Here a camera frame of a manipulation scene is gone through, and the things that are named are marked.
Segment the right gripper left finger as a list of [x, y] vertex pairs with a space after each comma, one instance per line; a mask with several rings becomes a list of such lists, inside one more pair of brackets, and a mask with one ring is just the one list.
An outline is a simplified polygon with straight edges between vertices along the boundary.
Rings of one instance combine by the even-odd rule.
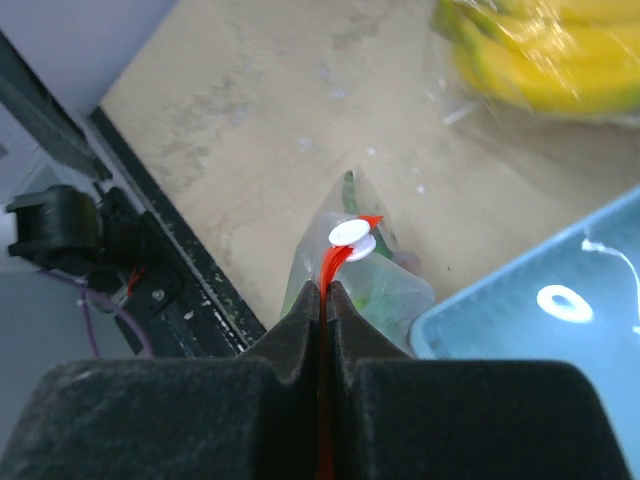
[[227, 358], [49, 370], [1, 457], [5, 479], [311, 479], [320, 295]]

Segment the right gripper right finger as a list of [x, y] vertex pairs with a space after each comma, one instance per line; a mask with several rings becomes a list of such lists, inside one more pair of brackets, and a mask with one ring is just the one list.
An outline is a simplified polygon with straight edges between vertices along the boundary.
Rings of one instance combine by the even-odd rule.
[[415, 360], [329, 290], [339, 479], [627, 479], [594, 387], [544, 360]]

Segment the green cabbage toy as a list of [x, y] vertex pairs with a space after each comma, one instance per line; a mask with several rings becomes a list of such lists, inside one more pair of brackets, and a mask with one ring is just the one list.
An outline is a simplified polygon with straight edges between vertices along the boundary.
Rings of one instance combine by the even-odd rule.
[[399, 349], [409, 353], [409, 333], [417, 317], [434, 305], [431, 287], [410, 281], [407, 285], [376, 282], [348, 291], [359, 314]]

